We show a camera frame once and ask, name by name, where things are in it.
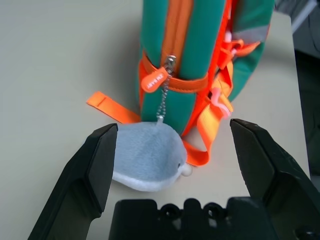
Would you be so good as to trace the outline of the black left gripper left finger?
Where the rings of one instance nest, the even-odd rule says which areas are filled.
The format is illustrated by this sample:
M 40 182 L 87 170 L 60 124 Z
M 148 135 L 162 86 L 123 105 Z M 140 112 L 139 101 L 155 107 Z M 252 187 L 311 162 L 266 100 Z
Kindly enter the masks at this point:
M 85 240 L 105 210 L 118 126 L 98 128 L 67 162 L 30 235 L 30 240 Z

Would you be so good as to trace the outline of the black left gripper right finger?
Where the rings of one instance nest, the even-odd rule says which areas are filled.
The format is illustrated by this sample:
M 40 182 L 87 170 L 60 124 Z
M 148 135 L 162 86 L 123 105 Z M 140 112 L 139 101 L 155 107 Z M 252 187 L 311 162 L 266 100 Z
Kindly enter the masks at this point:
M 231 119 L 239 167 L 251 197 L 266 208 L 281 240 L 320 238 L 320 193 L 267 130 Z

